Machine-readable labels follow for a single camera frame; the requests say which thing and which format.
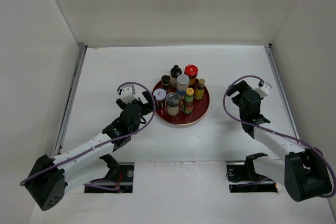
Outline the white-lid dark spice jar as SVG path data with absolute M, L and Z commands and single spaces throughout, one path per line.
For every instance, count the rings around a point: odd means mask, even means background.
M 164 89 L 155 89 L 153 91 L 153 96 L 155 97 L 156 106 L 158 109 L 164 108 L 166 106 L 166 91 Z

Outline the black-cap pepper shaker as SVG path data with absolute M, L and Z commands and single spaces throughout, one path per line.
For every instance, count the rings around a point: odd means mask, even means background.
M 166 92 L 166 94 L 170 93 L 170 76 L 163 75 L 161 77 L 161 85 L 162 89 Z

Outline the grey-top white salt grinder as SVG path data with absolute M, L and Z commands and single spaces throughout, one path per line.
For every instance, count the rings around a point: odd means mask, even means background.
M 180 97 L 175 92 L 170 92 L 166 96 L 166 111 L 170 116 L 176 116 L 180 111 Z

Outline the black-top white salt grinder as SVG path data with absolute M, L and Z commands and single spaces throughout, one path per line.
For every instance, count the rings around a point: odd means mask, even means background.
M 182 69 L 178 65 L 174 65 L 170 70 L 170 85 L 172 88 L 177 86 L 177 78 L 182 74 Z

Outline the silver-lid blue-label jar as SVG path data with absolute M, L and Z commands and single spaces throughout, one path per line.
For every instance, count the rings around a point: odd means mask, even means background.
M 190 79 L 188 75 L 181 74 L 176 78 L 176 93 L 182 98 L 186 94 Z

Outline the green-label red sauce bottle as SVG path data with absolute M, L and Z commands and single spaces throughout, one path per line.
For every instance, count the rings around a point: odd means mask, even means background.
M 194 101 L 194 89 L 187 88 L 185 92 L 185 97 L 183 101 L 183 113 L 191 114 L 193 110 L 193 101 Z

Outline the small yellow-label oil bottle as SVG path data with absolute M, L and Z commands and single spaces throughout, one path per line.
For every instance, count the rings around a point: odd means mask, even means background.
M 205 80 L 199 79 L 194 91 L 194 99 L 201 100 L 204 94 Z

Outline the red-lid chili sauce jar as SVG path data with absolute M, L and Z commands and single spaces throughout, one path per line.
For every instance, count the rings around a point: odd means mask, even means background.
M 189 77 L 189 87 L 192 87 L 198 75 L 198 67 L 195 65 L 187 65 L 184 69 L 184 74 Z

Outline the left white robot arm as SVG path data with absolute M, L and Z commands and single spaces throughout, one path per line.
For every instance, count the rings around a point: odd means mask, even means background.
M 118 175 L 119 163 L 112 153 L 131 141 L 149 122 L 144 118 L 155 112 L 155 98 L 143 91 L 146 103 L 134 92 L 119 90 L 116 103 L 121 113 L 102 132 L 86 143 L 53 157 L 43 155 L 35 161 L 28 177 L 21 182 L 40 210 L 55 207 L 73 188 L 84 185 L 101 189 L 101 183 L 110 182 Z

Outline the red round lacquer tray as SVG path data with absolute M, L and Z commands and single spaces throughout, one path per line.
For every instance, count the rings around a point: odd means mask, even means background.
M 190 114 L 186 114 L 182 110 L 182 106 L 184 105 L 184 98 L 180 97 L 179 100 L 179 113 L 177 115 L 170 115 L 168 114 L 168 105 L 166 105 L 164 108 L 159 108 L 156 110 L 156 114 L 159 118 L 161 118 L 163 121 L 172 124 L 172 125 L 191 125 L 199 121 L 204 117 L 206 114 L 209 104 L 210 104 L 210 97 L 209 97 L 209 91 L 206 86 L 204 86 L 203 89 L 203 97 L 200 100 L 194 99 L 193 100 L 193 106 L 192 111 Z

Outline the right aluminium table rail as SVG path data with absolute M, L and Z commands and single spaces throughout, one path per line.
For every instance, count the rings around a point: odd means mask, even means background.
M 273 75 L 274 75 L 274 78 L 275 78 L 275 81 L 276 81 L 276 84 L 277 84 L 277 87 L 279 89 L 279 93 L 280 93 L 282 103 L 286 108 L 286 114 L 289 117 L 289 121 L 290 121 L 292 130 L 295 134 L 295 137 L 299 138 L 297 127 L 296 127 L 296 124 L 295 124 L 295 121 L 294 121 L 294 118 L 293 118 L 293 115 L 292 115 L 292 112 L 291 112 L 291 109 L 290 109 L 290 106 L 289 106 L 289 103 L 288 103 L 288 99 L 287 99 L 286 94 L 285 94 L 284 87 L 283 87 L 282 82 L 281 82 L 281 78 L 280 78 L 279 71 L 277 69 L 276 63 L 275 63 L 273 53 L 272 53 L 271 44 L 265 45 L 264 48 L 265 48 L 266 55 L 267 55 L 268 61 L 270 63 L 270 66 L 271 66 L 271 69 L 272 69 L 272 72 L 273 72 Z

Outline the aluminium table rail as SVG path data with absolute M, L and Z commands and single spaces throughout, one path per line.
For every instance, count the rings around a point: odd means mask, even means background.
M 72 106 L 73 106 L 74 99 L 76 96 L 76 91 L 77 91 L 77 87 L 78 87 L 78 83 L 79 83 L 79 79 L 80 79 L 80 75 L 81 75 L 81 71 L 83 67 L 83 62 L 85 59 L 88 46 L 85 43 L 79 42 L 78 47 L 79 47 L 79 53 L 77 57 L 77 62 L 76 62 L 75 69 L 73 72 L 65 110 L 61 118 L 59 130 L 56 135 L 56 139 L 54 141 L 53 149 L 51 152 L 52 156 L 60 154 L 62 150 L 62 146 L 64 144 L 65 135 L 66 135 L 66 131 L 67 131 L 67 127 L 68 127 L 68 123 L 69 123 L 69 119 L 70 119 L 70 115 L 72 111 Z
M 265 48 L 266 55 L 267 55 L 268 61 L 270 63 L 270 66 L 271 66 L 271 69 L 272 69 L 272 72 L 273 72 L 273 75 L 274 75 L 274 78 L 275 78 L 275 81 L 276 81 L 276 84 L 277 84 L 277 87 L 279 89 L 279 93 L 280 93 L 282 103 L 286 108 L 286 114 L 289 117 L 289 121 L 290 121 L 292 130 L 295 134 L 295 137 L 299 138 L 297 127 L 296 127 L 296 124 L 295 124 L 295 121 L 294 121 L 294 118 L 293 118 L 293 115 L 292 115 L 292 112 L 291 112 L 291 109 L 290 109 L 290 106 L 289 106 L 289 103 L 288 103 L 288 99 L 287 99 L 286 94 L 285 94 L 284 87 L 283 87 L 282 82 L 281 82 L 281 78 L 280 78 L 279 71 L 277 69 L 276 63 L 275 63 L 273 53 L 272 53 L 271 44 L 265 45 L 264 48 Z

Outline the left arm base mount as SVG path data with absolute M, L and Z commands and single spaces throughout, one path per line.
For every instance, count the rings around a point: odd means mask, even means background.
M 111 155 L 105 155 L 100 158 L 108 168 L 102 178 L 95 179 L 85 185 L 86 194 L 130 194 L 133 193 L 134 163 L 119 163 Z

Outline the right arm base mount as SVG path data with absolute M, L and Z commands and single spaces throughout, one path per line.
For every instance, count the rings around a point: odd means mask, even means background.
M 270 178 L 257 174 L 254 161 L 267 157 L 265 153 L 256 153 L 245 158 L 244 162 L 226 163 L 226 178 L 231 193 L 277 193 L 277 184 Z

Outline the left aluminium table rail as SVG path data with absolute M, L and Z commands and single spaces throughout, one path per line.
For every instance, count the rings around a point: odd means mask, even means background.
M 68 123 L 69 123 L 69 119 L 70 119 L 70 115 L 72 111 L 72 106 L 73 106 L 74 99 L 76 96 L 76 91 L 77 91 L 77 87 L 78 87 L 78 83 L 79 83 L 79 79 L 80 79 L 80 75 L 81 75 L 81 71 L 83 67 L 83 62 L 85 59 L 88 46 L 85 43 L 79 42 L 78 47 L 79 47 L 79 53 L 77 57 L 77 62 L 76 62 L 75 69 L 73 72 L 65 110 L 61 118 L 59 130 L 56 135 L 56 139 L 54 141 L 53 149 L 51 152 L 52 156 L 60 154 L 62 150 L 62 146 L 64 144 L 65 135 L 66 135 L 66 131 L 67 131 L 67 127 L 68 127 Z

